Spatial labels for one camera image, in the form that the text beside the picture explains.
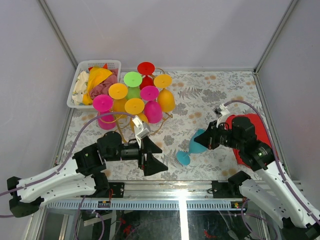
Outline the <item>blue wine glass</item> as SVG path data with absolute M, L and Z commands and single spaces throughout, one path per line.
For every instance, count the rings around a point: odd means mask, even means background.
M 207 150 L 207 148 L 205 146 L 202 146 L 201 144 L 195 142 L 195 138 L 198 137 L 199 135 L 203 134 L 204 132 L 205 132 L 204 129 L 198 129 L 195 132 L 195 134 L 192 136 L 191 140 L 189 141 L 188 151 L 185 152 L 185 151 L 179 150 L 176 153 L 177 161 L 181 165 L 187 166 L 190 164 L 190 162 L 191 162 L 190 155 L 191 154 L 201 154 Z

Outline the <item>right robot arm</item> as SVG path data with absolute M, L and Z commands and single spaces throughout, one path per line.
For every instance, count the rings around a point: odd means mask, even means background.
M 288 240 L 314 240 L 320 236 L 320 212 L 284 173 L 272 148 L 258 140 L 255 126 L 246 116 L 236 116 L 231 127 L 213 121 L 195 142 L 209 150 L 219 146 L 238 150 L 242 161 L 258 174 L 273 194 L 262 189 L 244 171 L 228 179 L 228 192 L 243 196 L 268 214 Z

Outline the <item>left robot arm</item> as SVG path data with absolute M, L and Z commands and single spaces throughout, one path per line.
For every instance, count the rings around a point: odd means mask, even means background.
M 71 197 L 111 197 L 104 170 L 108 162 L 136 160 L 144 176 L 165 172 L 168 167 L 154 157 L 162 150 L 149 137 L 122 142 L 118 132 L 109 131 L 96 143 L 76 152 L 65 165 L 57 165 L 29 178 L 7 179 L 9 210 L 16 218 L 37 212 L 52 202 Z

